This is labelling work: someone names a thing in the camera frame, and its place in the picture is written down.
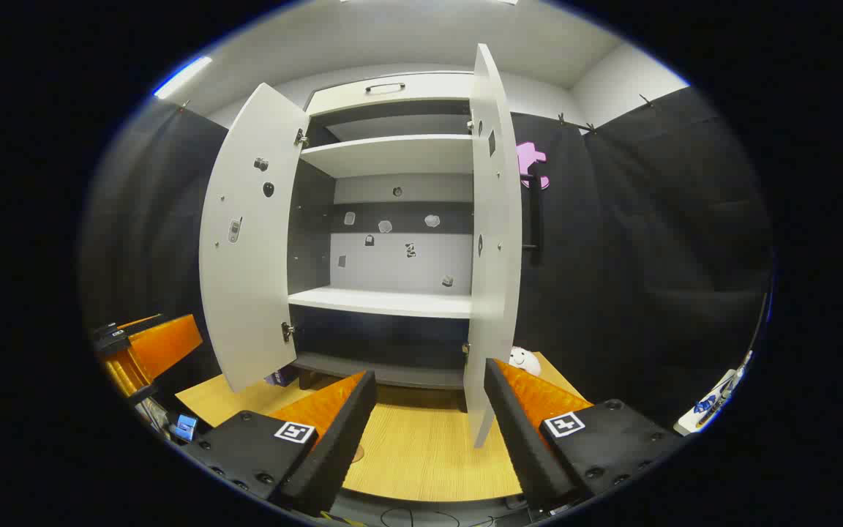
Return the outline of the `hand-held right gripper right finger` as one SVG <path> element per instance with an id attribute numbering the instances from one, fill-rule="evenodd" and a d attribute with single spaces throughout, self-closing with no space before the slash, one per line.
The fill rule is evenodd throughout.
<path id="1" fill-rule="evenodd" d="M 628 486 L 683 446 L 618 398 L 589 403 L 495 358 L 483 387 L 525 500 L 546 512 Z"/>

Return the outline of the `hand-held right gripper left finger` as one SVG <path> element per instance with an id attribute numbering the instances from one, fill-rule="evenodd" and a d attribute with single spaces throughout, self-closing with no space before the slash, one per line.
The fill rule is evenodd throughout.
<path id="1" fill-rule="evenodd" d="M 377 399 L 377 377 L 363 370 L 268 416 L 238 411 L 180 450 L 255 500 L 319 517 L 337 499 Z"/>

